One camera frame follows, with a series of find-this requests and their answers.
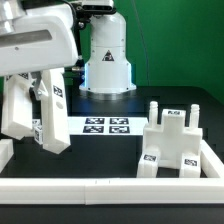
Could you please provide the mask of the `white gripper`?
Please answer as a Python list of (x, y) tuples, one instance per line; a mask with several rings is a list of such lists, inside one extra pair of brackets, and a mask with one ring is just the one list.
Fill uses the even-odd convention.
[(26, 16), (16, 20), (14, 27), (14, 33), (0, 36), (0, 76), (32, 72), (31, 92), (42, 100), (47, 90), (41, 70), (72, 66), (78, 59), (72, 20)]

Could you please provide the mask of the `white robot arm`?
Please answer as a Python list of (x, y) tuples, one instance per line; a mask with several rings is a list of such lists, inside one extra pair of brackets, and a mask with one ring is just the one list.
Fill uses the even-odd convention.
[(114, 20), (113, 0), (58, 0), (33, 4), (0, 0), (0, 77), (75, 65), (80, 60), (80, 24), (94, 26), (94, 61), (121, 61), (123, 32), (104, 29), (100, 19)]

